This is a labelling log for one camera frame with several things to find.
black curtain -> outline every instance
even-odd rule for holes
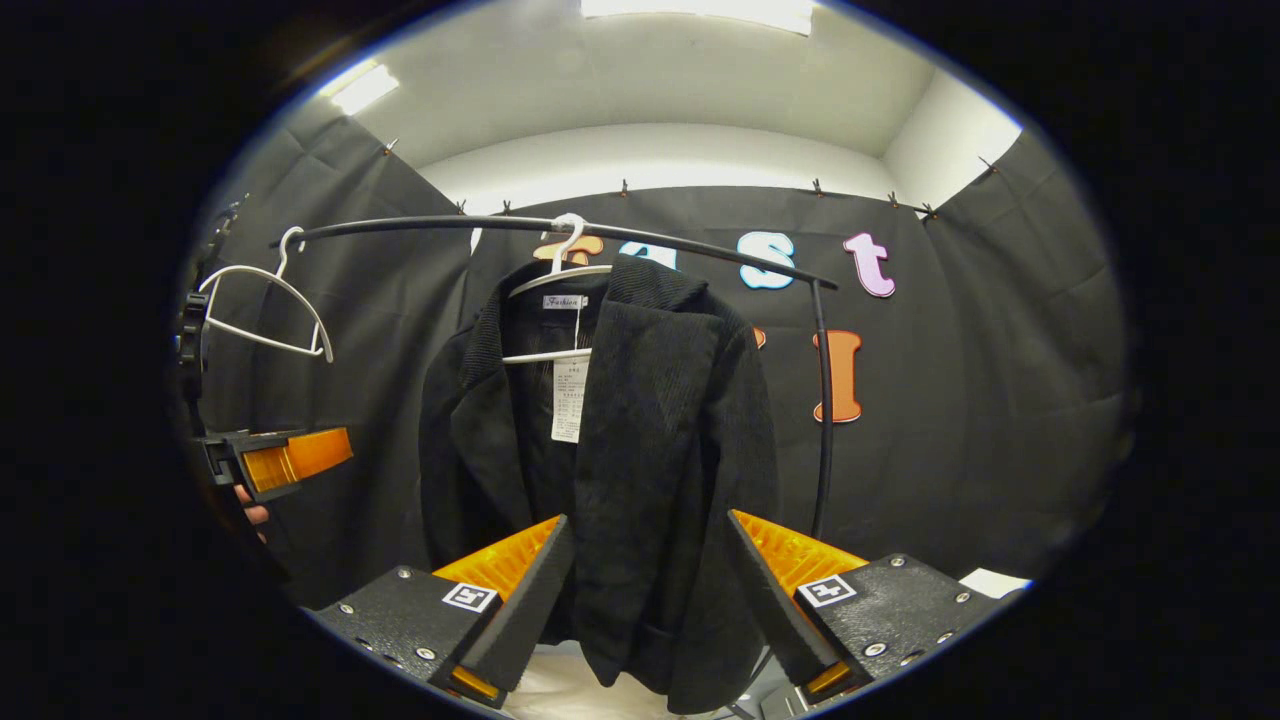
[[[218,213],[242,201],[227,238],[209,247],[216,255],[207,272],[232,264],[275,272],[279,254],[268,245],[293,225],[456,211],[326,102],[265,132],[246,158],[197,227],[196,242],[207,247]],[[398,562],[425,565],[420,514],[406,512],[419,507],[422,369],[457,325],[468,238],[468,231],[392,232],[305,250],[294,243],[284,279],[324,320],[333,364],[206,329],[200,409],[210,432],[343,425],[351,434],[352,460],[268,503],[261,529],[293,577],[284,591],[298,605],[328,605]],[[212,316],[291,345],[311,341],[302,305],[251,275],[228,275]]]
[[[754,187],[685,187],[577,197],[512,210],[667,233],[735,249],[783,233],[796,266],[840,283],[827,327],[861,338],[861,416],[837,424],[826,541],[876,559],[906,552],[955,577],[975,568],[1037,577],[1101,510],[1116,459],[1125,325],[1107,249],[1062,168],[1024,135],[922,222],[887,201]],[[844,242],[888,252],[888,297],[859,282]],[[463,315],[532,259],[538,233],[485,231]],[[590,258],[607,264],[621,247]],[[808,286],[753,290],[740,266],[680,252],[676,266],[765,332],[783,523],[810,528],[820,401]]]

jacket sleeve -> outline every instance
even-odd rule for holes
[[[737,542],[727,511],[776,518],[781,506],[773,419],[755,337],[740,323],[712,373],[704,402],[704,452],[714,461],[707,536],[690,593],[667,708],[709,712],[733,702],[764,646],[737,584],[728,546]]]

white hanger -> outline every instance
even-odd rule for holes
[[[329,342],[329,333],[328,333],[328,331],[324,329],[324,323],[320,322],[320,315],[316,313],[316,309],[312,307],[310,302],[307,302],[307,299],[303,297],[301,292],[298,292],[292,284],[284,282],[284,279],[280,278],[280,275],[284,273],[284,266],[289,263],[289,258],[288,258],[288,255],[285,252],[285,247],[289,243],[289,238],[294,233],[300,233],[300,232],[302,232],[302,228],[300,228],[300,227],[292,227],[288,231],[285,231],[284,232],[284,237],[280,238],[280,265],[275,269],[275,274],[274,275],[271,273],[268,273],[266,270],[264,270],[261,268],[255,268],[252,265],[228,265],[228,266],[223,268],[221,270],[218,270],[216,273],[214,273],[214,274],[209,275],[207,278],[205,278],[205,282],[200,283],[200,292],[204,292],[205,288],[209,287],[209,283],[214,283],[214,290],[212,290],[212,292],[209,293],[209,305],[207,305],[207,309],[205,310],[205,322],[209,323],[210,325],[215,327],[215,328],[221,328],[221,329],[224,329],[224,331],[227,331],[229,333],[238,334],[241,337],[252,340],[253,342],[261,342],[264,345],[270,345],[271,347],[278,347],[280,350],[292,350],[293,352],[301,352],[303,355],[310,355],[312,357],[315,357],[315,356],[317,356],[320,354],[324,354],[325,360],[328,360],[329,363],[333,363],[333,346]],[[284,290],[289,291],[289,295],[292,295],[293,297],[297,297],[302,302],[302,305],[306,306],[307,313],[311,314],[311,318],[314,318],[315,322],[316,322],[316,325],[311,329],[311,348],[308,350],[306,347],[298,347],[296,345],[285,345],[283,342],[271,340],[269,337],[262,337],[262,336],[259,336],[259,334],[253,334],[253,333],[251,333],[248,331],[242,331],[242,329],[239,329],[239,328],[237,328],[234,325],[228,325],[227,323],[224,323],[221,320],[214,319],[212,318],[212,314],[214,314],[214,299],[218,297],[218,286],[219,286],[219,283],[223,282],[223,275],[227,275],[227,274],[230,274],[230,273],[250,273],[250,274],[253,274],[253,275],[259,275],[261,278],[266,278],[266,279],[271,281],[273,283],[275,283],[275,284],[283,287]],[[316,347],[316,337],[317,336],[324,341],[324,347]]]
[[[552,283],[556,281],[576,278],[579,275],[594,275],[598,273],[608,273],[613,270],[613,265],[589,265],[586,268],[572,268],[568,270],[562,270],[561,261],[563,260],[563,256],[568,251],[568,249],[572,247],[575,242],[577,242],[577,238],[582,237],[582,228],[586,225],[586,220],[584,220],[581,215],[575,215],[573,213],[566,213],[556,218],[556,222],[559,223],[572,222],[573,232],[570,233],[568,240],[562,242],[559,247],[556,249],[556,256],[552,259],[552,272],[540,278],[534,278],[521,286],[517,286],[515,290],[511,291],[511,295],[508,295],[507,297],[515,297],[521,292],[525,292],[526,290],[535,288],[538,286]],[[577,316],[579,320],[581,320],[582,318],[581,307],[577,309]],[[575,322],[573,323],[575,346],[577,345],[577,331],[579,331],[579,324],[577,322]],[[590,347],[582,347],[582,348],[575,347],[573,350],[558,350],[556,352],[535,352],[534,355],[512,355],[509,357],[503,357],[502,364],[517,365],[521,363],[541,363],[544,360],[559,360],[563,357],[589,357],[590,355],[591,355]]]
[[[573,232],[570,233],[568,240],[562,242],[559,247],[556,249],[556,256],[552,259],[552,272],[547,273],[540,278],[534,278],[526,282],[525,284],[516,287],[516,290],[512,290],[511,295],[508,295],[507,297],[515,297],[521,292],[535,288],[540,284],[547,284],[568,278],[576,278],[579,275],[594,275],[596,273],[608,273],[613,270],[613,265],[588,265],[586,268],[572,268],[570,270],[561,270],[561,263],[563,260],[564,254],[568,252],[568,249],[572,247],[575,242],[577,242],[577,238],[582,237],[582,228],[586,225],[586,220],[584,220],[581,215],[575,215],[573,213],[566,213],[559,218],[556,218],[556,222],[558,223],[572,222]]]

human hand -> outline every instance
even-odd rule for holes
[[[241,505],[248,505],[250,502],[253,502],[253,498],[248,496],[248,491],[244,489],[244,486],[236,486],[236,497],[241,500]],[[261,525],[262,523],[266,521],[268,518],[271,516],[271,514],[266,511],[266,507],[259,505],[256,507],[246,507],[244,516],[248,518],[250,523],[255,525]],[[259,533],[257,539],[265,543],[266,536]]]

hanger hook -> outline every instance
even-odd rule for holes
[[[586,228],[586,220],[582,219],[582,215],[575,215],[573,213],[564,213],[563,215],[556,218],[556,222],[572,222],[573,232],[570,233],[568,240],[559,243],[559,247],[556,249],[556,258],[552,260],[552,274],[561,272],[561,261],[564,259],[564,254],[568,252],[568,249],[572,247],[575,242],[577,242],[577,238],[582,237],[582,231]]]
[[[302,228],[293,225],[292,228],[284,231],[284,237],[280,238],[280,266],[275,269],[275,277],[284,274],[284,266],[289,264],[289,256],[285,254],[285,249],[289,246],[289,238],[302,232]]]

